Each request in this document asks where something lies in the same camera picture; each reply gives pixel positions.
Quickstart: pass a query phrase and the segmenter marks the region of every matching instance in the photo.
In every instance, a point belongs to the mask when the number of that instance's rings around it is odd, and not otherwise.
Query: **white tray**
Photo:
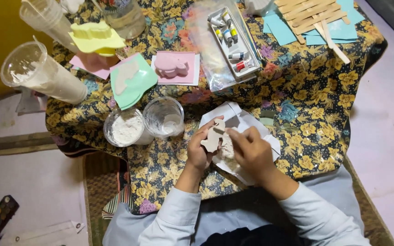
[[[215,33],[217,27],[215,25],[212,25],[209,22],[208,22],[208,24],[211,27],[211,30],[214,33],[214,38],[217,40],[218,44],[220,45],[220,47],[223,51],[223,54],[225,56],[225,59],[226,59],[227,63],[230,65],[230,69],[233,71],[233,74],[235,75],[235,77],[241,78],[243,76],[246,76],[248,74],[258,71],[261,68],[261,66],[255,57],[254,51],[252,50],[252,48],[249,45],[249,40],[243,36],[243,32],[239,29],[240,25],[238,25],[237,21],[234,18],[232,18],[232,13],[230,12],[230,10],[227,7],[224,7],[224,8],[221,8],[221,9],[215,11],[215,12],[212,12],[211,14],[209,14],[209,16],[211,16],[214,19],[224,22],[221,15],[225,12],[225,10],[227,10],[229,15],[231,16],[232,25],[234,25],[237,30],[237,33],[238,33],[238,42],[237,43],[234,43],[233,41],[232,41],[232,43],[227,43],[227,41],[224,37],[223,37],[222,41],[220,42],[220,39],[218,39],[217,34]],[[237,64],[238,62],[240,62],[240,60],[229,60],[228,56],[233,53],[240,53],[240,52],[246,52],[246,51],[249,53],[249,59],[253,61],[254,65],[252,67],[246,66],[245,68],[243,68],[242,70],[240,70],[238,72],[234,68],[234,65]]]

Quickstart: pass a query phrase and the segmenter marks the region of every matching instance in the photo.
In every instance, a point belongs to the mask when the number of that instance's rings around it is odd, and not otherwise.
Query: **floral tablecloth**
[[[150,64],[157,50],[196,51],[187,25],[193,15],[189,0],[140,0],[147,28],[127,42],[123,52],[141,53]],[[240,10],[244,4],[237,3]],[[86,1],[77,14],[67,15],[74,23],[98,22],[99,10]],[[167,141],[156,138],[150,145],[116,148],[103,135],[103,122],[117,105],[108,81],[72,70],[88,86],[89,95],[79,105],[50,98],[47,128],[60,145],[91,148],[128,159],[133,213],[159,209],[176,183],[187,159],[186,145],[203,114],[225,101],[259,118],[262,110],[277,111],[270,132],[280,140],[282,155],[277,168],[292,178],[329,172],[341,165],[350,141],[349,112],[363,73],[387,47],[378,29],[366,18],[356,25],[358,40],[338,45],[351,60],[343,64],[327,46],[302,46],[293,42],[279,46],[271,34],[262,32],[263,19],[244,15],[262,56],[267,60],[257,79],[211,93],[200,69],[198,87],[157,85],[137,103],[143,110],[153,98],[171,96],[182,103],[186,117],[183,135]],[[70,69],[74,54],[56,44],[54,59]],[[211,165],[200,186],[203,199],[244,189],[235,177]]]

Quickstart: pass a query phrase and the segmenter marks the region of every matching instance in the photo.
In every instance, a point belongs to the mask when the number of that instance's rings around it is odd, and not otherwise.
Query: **person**
[[[151,215],[155,216],[151,217],[151,224],[144,225],[145,229],[137,239],[139,245],[190,245],[199,215],[201,194],[198,191],[200,178],[210,165],[214,155],[213,153],[206,153],[200,142],[206,139],[208,130],[213,125],[214,120],[211,120],[192,136],[187,147],[188,159],[182,174],[166,196],[157,215]],[[232,139],[235,160],[266,192],[278,201],[290,221],[297,227],[297,235],[300,240],[296,240],[279,227],[267,223],[262,226],[255,226],[255,229],[251,231],[249,228],[238,227],[238,229],[226,233],[213,233],[211,235],[206,232],[205,239],[194,238],[195,241],[200,241],[198,245],[370,245],[369,240],[364,238],[362,228],[359,226],[362,226],[362,222],[355,223],[352,216],[345,215],[340,209],[307,188],[302,182],[292,180],[276,168],[271,161],[273,158],[270,144],[261,139],[254,126],[243,133],[238,133],[230,128],[226,128],[226,132]],[[342,172],[342,174],[346,180],[350,179],[348,173]],[[342,196],[347,197],[345,192],[342,192]],[[351,195],[349,200],[356,202],[354,198],[355,196]],[[359,220],[358,204],[356,206],[358,213],[354,213],[354,215]],[[347,210],[353,210],[350,205],[345,205],[345,210],[346,208]],[[134,216],[136,215],[126,217],[124,222],[127,223],[127,226],[124,226],[122,221],[119,222],[120,219],[122,220],[120,216],[115,214],[112,219],[103,239],[103,245],[118,245],[119,240],[114,239],[116,237],[114,234],[117,231],[125,232],[128,229],[124,229],[124,227],[133,230],[137,227],[133,227],[133,225],[136,225],[134,223]]]

